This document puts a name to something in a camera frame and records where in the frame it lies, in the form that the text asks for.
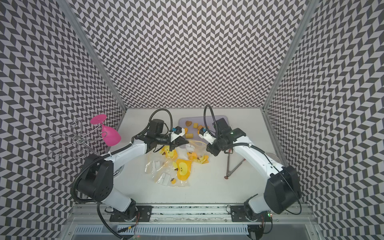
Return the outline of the duck print resealable bag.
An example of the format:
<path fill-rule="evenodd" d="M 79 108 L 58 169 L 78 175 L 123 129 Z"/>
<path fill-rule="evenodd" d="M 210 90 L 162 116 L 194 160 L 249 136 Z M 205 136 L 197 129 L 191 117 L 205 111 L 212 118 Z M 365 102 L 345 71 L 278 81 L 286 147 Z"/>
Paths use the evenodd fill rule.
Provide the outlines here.
<path fill-rule="evenodd" d="M 209 163 L 209 153 L 207 152 L 207 144 L 202 141 L 190 140 L 186 145 L 188 160 L 198 164 Z"/>

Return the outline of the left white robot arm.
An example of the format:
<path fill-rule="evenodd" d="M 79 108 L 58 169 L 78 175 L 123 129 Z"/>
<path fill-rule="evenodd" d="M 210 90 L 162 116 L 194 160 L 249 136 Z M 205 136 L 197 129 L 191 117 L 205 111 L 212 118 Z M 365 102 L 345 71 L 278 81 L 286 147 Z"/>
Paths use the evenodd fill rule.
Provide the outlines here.
<path fill-rule="evenodd" d="M 151 120 L 147 128 L 133 137 L 127 146 L 103 156 L 88 156 L 88 161 L 71 187 L 73 200 L 76 203 L 105 204 L 113 209 L 114 214 L 119 214 L 123 221 L 132 221 L 138 211 L 136 202 L 114 187 L 114 173 L 129 161 L 149 153 L 158 145 L 174 150 L 189 143 L 184 138 L 184 128 L 170 128 L 164 134 L 163 126 L 164 121 Z"/>

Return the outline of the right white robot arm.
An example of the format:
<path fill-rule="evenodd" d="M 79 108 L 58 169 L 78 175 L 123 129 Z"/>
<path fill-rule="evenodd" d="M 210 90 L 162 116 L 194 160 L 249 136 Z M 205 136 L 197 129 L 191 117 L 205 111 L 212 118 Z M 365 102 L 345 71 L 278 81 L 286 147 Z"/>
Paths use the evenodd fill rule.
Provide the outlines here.
<path fill-rule="evenodd" d="M 299 176 L 292 166 L 283 166 L 260 148 L 256 147 L 247 134 L 239 128 L 232 129 L 225 119 L 213 124 L 216 133 L 207 128 L 199 130 L 199 137 L 206 140 L 207 151 L 214 156 L 220 152 L 232 150 L 242 156 L 264 179 L 262 193 L 258 193 L 244 202 L 246 218 L 260 221 L 268 212 L 281 214 L 292 204 L 299 202 L 301 189 Z"/>

